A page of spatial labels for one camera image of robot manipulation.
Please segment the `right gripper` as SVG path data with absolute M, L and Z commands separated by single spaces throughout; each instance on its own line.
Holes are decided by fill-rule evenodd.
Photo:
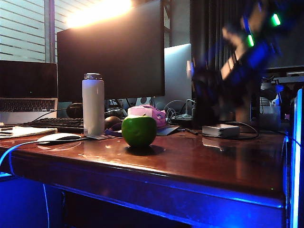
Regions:
M 192 81 L 196 93 L 196 103 L 193 111 L 193 122 L 201 127 L 202 107 L 211 107 L 213 123 L 217 124 L 221 116 L 221 99 L 235 107 L 241 106 L 247 94 L 246 84 L 250 80 L 248 69 L 238 66 L 223 79 L 219 71 L 205 67 L 194 67 Z

